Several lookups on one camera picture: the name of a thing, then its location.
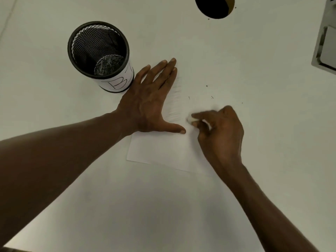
white eraser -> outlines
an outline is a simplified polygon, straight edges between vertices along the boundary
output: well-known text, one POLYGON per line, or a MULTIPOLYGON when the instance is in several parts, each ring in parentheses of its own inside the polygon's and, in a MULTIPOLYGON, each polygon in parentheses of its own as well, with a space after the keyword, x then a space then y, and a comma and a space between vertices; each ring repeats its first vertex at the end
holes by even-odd
POLYGON ((199 119, 193 118, 191 115, 187 117, 187 122, 191 124, 192 122, 199 121, 199 119))

black wire mesh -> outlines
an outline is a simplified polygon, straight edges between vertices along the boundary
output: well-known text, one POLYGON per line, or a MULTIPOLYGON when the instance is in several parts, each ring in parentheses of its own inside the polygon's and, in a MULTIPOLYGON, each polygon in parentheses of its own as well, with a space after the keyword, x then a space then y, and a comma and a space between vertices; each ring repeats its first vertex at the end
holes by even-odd
POLYGON ((77 30, 69 39, 69 55, 77 69, 93 76, 107 76, 123 65, 128 44, 119 32, 101 24, 77 30))

human hand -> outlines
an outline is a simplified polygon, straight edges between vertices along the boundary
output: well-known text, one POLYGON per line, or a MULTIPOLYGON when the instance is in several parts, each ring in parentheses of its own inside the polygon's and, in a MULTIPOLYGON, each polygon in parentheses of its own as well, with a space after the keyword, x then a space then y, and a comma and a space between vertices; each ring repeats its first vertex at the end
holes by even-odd
POLYGON ((198 142, 219 177, 226 182, 245 172, 241 159, 244 129, 233 108, 225 106, 220 111, 204 111, 191 116, 199 119, 192 125, 199 129, 198 142), (211 130, 202 120, 211 125, 211 130))
POLYGON ((150 65, 142 68, 134 78, 128 91, 123 95, 116 109, 129 119, 130 133, 172 132, 185 134, 184 127, 163 120, 163 103, 176 79, 176 59, 169 63, 163 60, 151 69, 150 65))

person's left arm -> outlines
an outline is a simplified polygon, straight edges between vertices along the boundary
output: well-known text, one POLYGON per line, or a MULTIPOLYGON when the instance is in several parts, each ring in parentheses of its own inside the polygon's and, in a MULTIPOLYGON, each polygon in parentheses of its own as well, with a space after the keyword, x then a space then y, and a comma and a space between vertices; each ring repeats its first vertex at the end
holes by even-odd
POLYGON ((136 131, 186 133, 161 114, 176 78, 175 64, 172 59, 143 68, 112 113, 0 141, 0 248, 125 136, 136 131))

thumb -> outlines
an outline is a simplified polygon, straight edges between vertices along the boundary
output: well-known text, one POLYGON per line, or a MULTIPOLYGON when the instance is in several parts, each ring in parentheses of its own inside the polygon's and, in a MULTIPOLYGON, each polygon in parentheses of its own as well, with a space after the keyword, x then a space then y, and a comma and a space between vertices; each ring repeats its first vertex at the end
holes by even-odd
POLYGON ((194 121, 191 123, 193 126, 199 129, 198 140, 202 141, 210 134, 210 129, 208 124, 203 121, 194 121))
POLYGON ((181 133, 185 134, 186 130, 183 126, 180 126, 178 124, 168 123, 164 121, 162 125, 160 125, 162 132, 170 132, 170 133, 181 133))

